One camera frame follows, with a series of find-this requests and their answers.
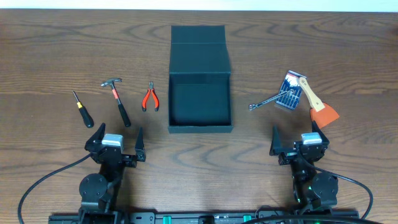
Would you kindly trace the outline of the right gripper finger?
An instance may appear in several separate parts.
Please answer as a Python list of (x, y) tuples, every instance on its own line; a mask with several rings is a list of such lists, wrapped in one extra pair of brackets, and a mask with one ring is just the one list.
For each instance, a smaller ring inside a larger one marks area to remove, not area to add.
[(312, 121), (312, 131), (319, 134), (323, 145), (329, 145), (329, 139), (324, 135), (315, 121)]
[(282, 144), (280, 141), (277, 126), (272, 128), (272, 141), (269, 151), (270, 156), (278, 156), (282, 152)]

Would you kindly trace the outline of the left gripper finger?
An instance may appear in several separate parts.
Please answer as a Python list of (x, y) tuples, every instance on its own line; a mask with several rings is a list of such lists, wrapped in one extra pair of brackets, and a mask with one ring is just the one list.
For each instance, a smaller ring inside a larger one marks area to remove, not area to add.
[(85, 143), (85, 150), (88, 152), (96, 152), (102, 145), (106, 124), (102, 123), (97, 131)]
[(144, 156), (146, 154), (145, 148), (144, 148), (143, 128), (142, 127), (139, 128), (139, 132), (137, 135), (134, 150), (135, 150), (137, 156)]

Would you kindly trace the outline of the orange scraper wooden handle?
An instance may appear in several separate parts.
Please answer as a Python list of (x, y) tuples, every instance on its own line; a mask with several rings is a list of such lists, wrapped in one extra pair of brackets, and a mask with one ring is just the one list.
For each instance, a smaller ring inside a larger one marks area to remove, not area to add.
[(330, 105), (324, 103), (313, 92), (306, 78), (300, 77), (298, 84), (307, 96), (308, 102), (310, 104), (310, 118), (312, 121), (316, 122), (319, 128), (324, 128), (340, 117)]

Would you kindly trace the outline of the blue precision screwdriver set case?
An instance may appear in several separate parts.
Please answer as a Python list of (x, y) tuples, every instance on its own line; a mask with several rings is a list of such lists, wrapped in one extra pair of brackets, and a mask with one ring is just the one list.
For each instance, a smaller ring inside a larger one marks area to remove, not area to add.
[(302, 95), (302, 88), (299, 85), (299, 78), (306, 78), (297, 72), (289, 70), (281, 84), (279, 94), (286, 92), (279, 97), (275, 102), (290, 110), (296, 109), (299, 105), (300, 97)]

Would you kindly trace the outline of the silver ring wrench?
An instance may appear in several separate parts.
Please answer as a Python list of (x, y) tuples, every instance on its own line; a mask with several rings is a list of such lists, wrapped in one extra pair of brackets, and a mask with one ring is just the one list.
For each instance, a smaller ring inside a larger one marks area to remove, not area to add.
[(268, 104), (268, 103), (270, 103), (272, 101), (278, 100), (279, 98), (282, 98), (285, 95), (290, 96), (290, 95), (293, 95), (293, 94), (294, 94), (294, 90), (283, 91), (283, 92), (279, 93), (278, 95), (275, 95), (275, 96), (273, 96), (273, 97), (271, 97), (271, 98), (269, 98), (267, 100), (264, 100), (264, 101), (262, 101), (260, 103), (250, 104), (248, 106), (248, 109), (249, 109), (249, 111), (252, 111), (252, 110), (254, 110), (256, 108), (259, 108), (259, 107), (262, 107), (265, 104)]

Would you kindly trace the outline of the small claw hammer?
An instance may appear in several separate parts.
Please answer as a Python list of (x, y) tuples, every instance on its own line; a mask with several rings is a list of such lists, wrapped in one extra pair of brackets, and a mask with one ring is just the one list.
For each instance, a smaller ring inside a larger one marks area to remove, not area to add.
[(131, 121), (130, 121), (129, 116), (127, 114), (127, 111), (126, 111), (126, 109), (125, 109), (125, 107), (124, 107), (124, 105), (123, 105), (123, 103), (122, 103), (122, 101), (121, 101), (121, 99), (119, 97), (118, 91), (117, 91), (117, 89), (115, 87), (115, 84), (114, 84), (115, 82), (122, 82), (122, 79), (121, 78), (110, 78), (110, 79), (104, 81), (101, 84), (101, 86), (102, 87), (109, 86), (111, 88), (113, 96), (114, 96), (114, 98), (116, 99), (116, 101), (118, 103), (118, 109), (119, 109), (120, 115), (122, 117), (123, 123), (124, 123), (125, 127), (130, 127), (131, 126)]

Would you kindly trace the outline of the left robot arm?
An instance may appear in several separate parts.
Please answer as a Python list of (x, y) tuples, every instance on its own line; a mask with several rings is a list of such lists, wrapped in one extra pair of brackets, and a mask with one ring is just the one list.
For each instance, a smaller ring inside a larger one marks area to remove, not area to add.
[(81, 206), (80, 222), (105, 219), (106, 222), (123, 221), (122, 213), (115, 211), (117, 197), (125, 168), (135, 168), (146, 160), (143, 129), (140, 128), (134, 154), (125, 154), (124, 138), (120, 134), (106, 134), (103, 123), (85, 143), (85, 150), (100, 165), (97, 173), (87, 175), (79, 186)]

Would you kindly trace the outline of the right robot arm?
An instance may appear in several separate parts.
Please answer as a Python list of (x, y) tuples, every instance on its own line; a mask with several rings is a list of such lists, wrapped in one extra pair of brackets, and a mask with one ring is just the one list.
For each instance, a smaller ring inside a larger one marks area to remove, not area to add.
[(330, 142), (316, 122), (312, 122), (312, 132), (302, 134), (301, 138), (292, 147), (284, 147), (277, 127), (273, 127), (269, 155), (277, 156), (279, 165), (291, 168), (293, 194), (298, 201), (293, 208), (295, 214), (329, 212), (337, 204), (338, 180), (331, 174), (318, 172), (314, 163), (325, 155)]

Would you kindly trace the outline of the black yellow screwdriver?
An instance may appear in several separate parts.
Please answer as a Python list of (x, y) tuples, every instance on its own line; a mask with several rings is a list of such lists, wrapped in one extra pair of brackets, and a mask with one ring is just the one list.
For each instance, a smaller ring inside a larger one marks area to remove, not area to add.
[(85, 107), (85, 106), (82, 104), (82, 102), (79, 100), (79, 98), (78, 98), (76, 92), (75, 92), (75, 91), (72, 91), (72, 93), (73, 93), (73, 96), (74, 96), (75, 99), (76, 99), (76, 104), (77, 104), (77, 106), (78, 106), (78, 110), (79, 110), (79, 112), (80, 112), (80, 114), (81, 114), (81, 117), (82, 117), (82, 119), (83, 119), (83, 122), (84, 122), (85, 126), (86, 126), (87, 128), (92, 128), (92, 127), (94, 126), (93, 118), (90, 116), (90, 114), (89, 114), (88, 110), (86, 109), (86, 107)]

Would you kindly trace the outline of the dark green open box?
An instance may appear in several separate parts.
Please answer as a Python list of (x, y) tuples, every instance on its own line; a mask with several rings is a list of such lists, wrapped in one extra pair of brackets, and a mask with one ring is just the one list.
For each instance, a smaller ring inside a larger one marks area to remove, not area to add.
[(230, 78), (224, 26), (172, 26), (169, 133), (230, 133)]

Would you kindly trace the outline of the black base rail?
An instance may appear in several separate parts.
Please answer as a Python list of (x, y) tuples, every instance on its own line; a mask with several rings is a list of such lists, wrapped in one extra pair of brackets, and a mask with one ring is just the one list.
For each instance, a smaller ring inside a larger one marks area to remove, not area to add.
[(113, 212), (107, 214), (80, 212), (77, 215), (54, 214), (49, 224), (224, 224), (224, 223), (371, 223), (361, 219), (354, 211), (334, 211), (291, 215), (281, 210), (260, 210), (258, 212), (233, 213), (154, 213)]

